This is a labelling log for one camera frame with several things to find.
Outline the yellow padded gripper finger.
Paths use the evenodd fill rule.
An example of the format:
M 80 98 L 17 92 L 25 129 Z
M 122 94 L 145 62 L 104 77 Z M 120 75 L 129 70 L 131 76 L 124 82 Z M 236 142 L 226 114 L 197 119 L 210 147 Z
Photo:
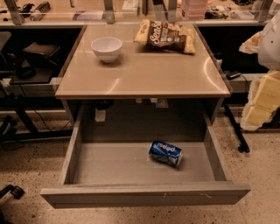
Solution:
M 261 34 L 262 33 L 259 31 L 253 36 L 251 36 L 249 39 L 247 39 L 245 42 L 243 42 L 239 47 L 239 51 L 246 54 L 258 53 L 258 46 Z
M 272 71 L 262 78 L 254 78 L 248 92 L 240 125 L 244 130 L 255 131 L 272 120 L 280 107 L 280 72 Z

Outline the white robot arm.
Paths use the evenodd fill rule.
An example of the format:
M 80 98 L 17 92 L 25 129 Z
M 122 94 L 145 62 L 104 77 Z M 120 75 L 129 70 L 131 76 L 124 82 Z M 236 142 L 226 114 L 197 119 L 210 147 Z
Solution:
M 241 44 L 242 53 L 256 53 L 258 63 L 269 69 L 262 78 L 254 78 L 249 86 L 240 125 L 254 131 L 272 120 L 280 108 L 280 12 L 263 28 Z

